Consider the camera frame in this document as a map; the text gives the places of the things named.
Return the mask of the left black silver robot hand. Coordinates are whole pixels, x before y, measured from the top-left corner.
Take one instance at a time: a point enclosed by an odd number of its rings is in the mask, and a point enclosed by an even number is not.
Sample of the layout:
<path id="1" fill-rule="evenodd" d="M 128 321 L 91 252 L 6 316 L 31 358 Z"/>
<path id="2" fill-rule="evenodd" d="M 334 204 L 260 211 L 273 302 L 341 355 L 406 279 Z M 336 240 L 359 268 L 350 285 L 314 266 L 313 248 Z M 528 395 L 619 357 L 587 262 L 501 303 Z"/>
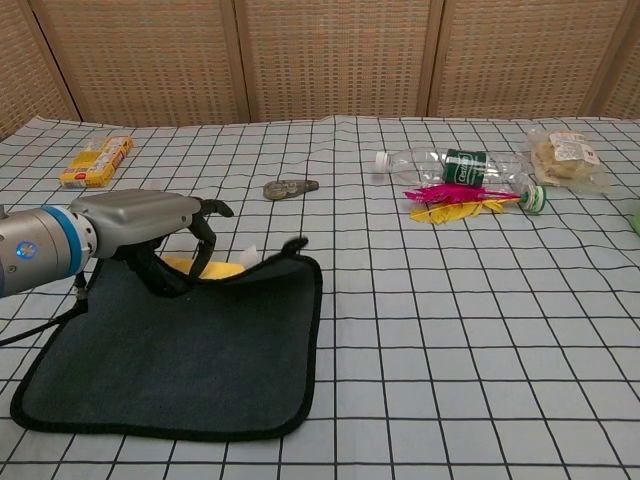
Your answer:
<path id="1" fill-rule="evenodd" d="M 149 291 L 167 298 L 191 290 L 211 260 L 216 234 L 208 217 L 234 215 L 221 200 L 142 189 L 79 197 L 70 211 L 92 225 L 97 240 L 95 258 L 125 262 Z M 155 253 L 167 236 L 182 229 L 198 240 L 195 260 L 186 274 L 172 269 Z"/>

